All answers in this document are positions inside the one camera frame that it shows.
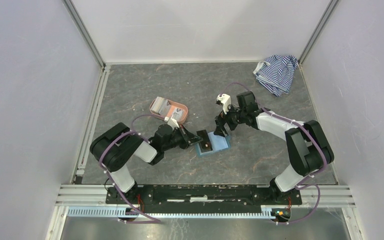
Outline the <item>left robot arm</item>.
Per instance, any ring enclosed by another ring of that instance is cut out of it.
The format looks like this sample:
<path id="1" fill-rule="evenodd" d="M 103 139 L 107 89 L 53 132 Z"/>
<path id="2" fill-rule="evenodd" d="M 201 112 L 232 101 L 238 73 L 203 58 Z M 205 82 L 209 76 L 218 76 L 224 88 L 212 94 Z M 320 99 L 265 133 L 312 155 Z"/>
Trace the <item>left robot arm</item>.
<path id="1" fill-rule="evenodd" d="M 120 122 L 93 140 L 89 152 L 114 184 L 119 199 L 131 204 L 137 198 L 137 183 L 127 167 L 133 156 L 154 166 L 164 158 L 166 151 L 177 147 L 185 150 L 202 141 L 202 137 L 182 124 L 161 124 L 152 137 L 145 139 Z"/>

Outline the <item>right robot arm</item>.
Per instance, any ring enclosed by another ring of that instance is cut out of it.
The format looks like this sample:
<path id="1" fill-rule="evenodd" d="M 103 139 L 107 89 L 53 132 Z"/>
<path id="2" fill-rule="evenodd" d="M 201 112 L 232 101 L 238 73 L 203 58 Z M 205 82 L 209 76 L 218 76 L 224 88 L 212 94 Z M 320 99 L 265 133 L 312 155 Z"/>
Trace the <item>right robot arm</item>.
<path id="1" fill-rule="evenodd" d="M 238 125 L 245 124 L 285 141 L 289 165 L 270 181 L 268 196 L 273 203 L 282 204 L 292 189 L 334 161 L 333 150 L 316 120 L 303 122 L 280 116 L 260 107 L 251 91 L 238 94 L 236 98 L 238 106 L 234 106 L 231 97 L 225 93 L 217 96 L 216 104 L 222 110 L 215 118 L 214 134 L 225 137 L 228 134 L 226 126 L 233 131 Z"/>

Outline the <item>teal card holder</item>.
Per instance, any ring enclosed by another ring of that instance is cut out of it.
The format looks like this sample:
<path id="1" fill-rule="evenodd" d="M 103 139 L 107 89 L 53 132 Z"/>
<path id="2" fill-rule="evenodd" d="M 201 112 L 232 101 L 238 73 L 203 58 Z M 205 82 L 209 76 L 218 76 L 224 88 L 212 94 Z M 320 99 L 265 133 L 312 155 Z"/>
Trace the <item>teal card holder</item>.
<path id="1" fill-rule="evenodd" d="M 213 131 L 208 132 L 208 135 L 209 135 L 210 141 L 212 143 L 212 147 L 213 147 L 214 153 L 217 153 L 217 152 L 220 152 L 220 151 L 227 150 L 227 149 L 231 148 L 231 144 L 230 144 L 231 136 L 230 135 L 218 136 L 218 135 L 214 135 Z M 195 147 L 196 148 L 197 156 L 198 157 L 202 157 L 202 156 L 198 155 L 197 144 L 196 144 L 196 147 Z"/>

